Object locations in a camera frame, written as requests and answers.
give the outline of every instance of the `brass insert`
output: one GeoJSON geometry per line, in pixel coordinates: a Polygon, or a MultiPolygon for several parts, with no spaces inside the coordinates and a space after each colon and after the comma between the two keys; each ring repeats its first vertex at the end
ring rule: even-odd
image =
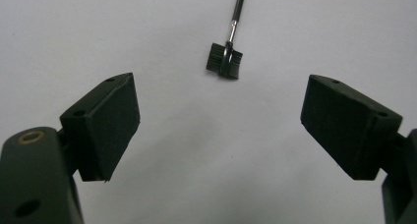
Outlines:
{"type": "Polygon", "coordinates": [[[25,133],[25,134],[21,135],[18,138],[18,143],[19,144],[28,144],[28,143],[37,142],[37,141],[41,140],[44,136],[45,136],[44,131],[30,131],[28,133],[25,133]]]}

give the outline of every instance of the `black plastic part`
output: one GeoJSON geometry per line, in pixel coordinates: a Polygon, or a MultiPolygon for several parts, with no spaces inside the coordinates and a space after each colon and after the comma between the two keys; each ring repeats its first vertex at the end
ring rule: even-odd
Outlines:
{"type": "Polygon", "coordinates": [[[235,21],[239,22],[240,14],[242,13],[243,1],[244,0],[237,0],[236,1],[235,11],[233,13],[232,20],[235,20],[235,21]]]}
{"type": "Polygon", "coordinates": [[[340,81],[311,75],[301,123],[354,180],[374,180],[401,116],[340,81]]]}
{"type": "Polygon", "coordinates": [[[60,117],[84,181],[109,181],[140,124],[132,74],[110,78],[60,117]]]}
{"type": "Polygon", "coordinates": [[[0,223],[84,223],[61,146],[51,128],[29,129],[4,143],[0,223]]]}
{"type": "Polygon", "coordinates": [[[402,147],[407,176],[395,180],[388,175],[383,184],[387,224],[409,224],[417,220],[417,130],[413,130],[402,147]]]}
{"type": "Polygon", "coordinates": [[[213,43],[208,56],[207,70],[219,73],[228,79],[239,79],[239,66],[243,54],[233,50],[233,43],[227,41],[225,46],[213,43]]]}
{"type": "Polygon", "coordinates": [[[404,159],[405,138],[397,134],[391,143],[384,144],[381,154],[381,168],[397,183],[409,183],[404,159]]]}
{"type": "Polygon", "coordinates": [[[58,132],[59,140],[61,141],[62,145],[62,153],[65,159],[65,163],[67,165],[67,170],[69,175],[74,175],[74,173],[78,170],[80,164],[80,155],[77,154],[77,151],[74,146],[70,146],[68,139],[65,137],[64,130],[60,130],[58,132]]]}

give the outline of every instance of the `mounting hole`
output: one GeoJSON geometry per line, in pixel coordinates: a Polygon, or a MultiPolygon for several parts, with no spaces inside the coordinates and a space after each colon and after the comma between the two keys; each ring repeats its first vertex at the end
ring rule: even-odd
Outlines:
{"type": "Polygon", "coordinates": [[[388,113],[378,112],[378,115],[381,116],[381,117],[387,117],[388,113]]]}
{"type": "Polygon", "coordinates": [[[44,136],[45,136],[45,132],[43,131],[31,131],[31,132],[21,135],[18,138],[18,143],[19,144],[33,143],[33,142],[41,140],[44,136]]]}
{"type": "Polygon", "coordinates": [[[84,110],[79,110],[79,111],[73,113],[73,115],[76,116],[76,117],[80,117],[80,116],[83,116],[85,114],[86,114],[86,111],[84,111],[84,110]]]}
{"type": "Polygon", "coordinates": [[[36,212],[40,207],[40,201],[38,199],[29,200],[20,205],[15,212],[16,217],[26,217],[36,212]]]}

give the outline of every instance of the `white background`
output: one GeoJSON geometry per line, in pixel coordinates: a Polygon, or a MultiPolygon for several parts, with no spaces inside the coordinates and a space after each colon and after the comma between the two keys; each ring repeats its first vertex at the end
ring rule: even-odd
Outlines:
{"type": "Polygon", "coordinates": [[[417,0],[245,0],[237,82],[206,71],[235,0],[0,0],[0,140],[133,72],[142,123],[109,183],[75,175],[88,224],[384,223],[300,124],[310,74],[417,128],[417,0]]]}

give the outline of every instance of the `small black block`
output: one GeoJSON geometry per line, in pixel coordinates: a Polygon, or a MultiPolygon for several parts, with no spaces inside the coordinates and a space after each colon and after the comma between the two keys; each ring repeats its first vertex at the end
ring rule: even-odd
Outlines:
{"type": "Polygon", "coordinates": [[[208,55],[206,69],[218,73],[220,71],[221,60],[223,59],[224,46],[213,43],[208,55]]]}
{"type": "Polygon", "coordinates": [[[60,117],[84,181],[109,181],[140,124],[132,74],[108,79],[60,117]]]}

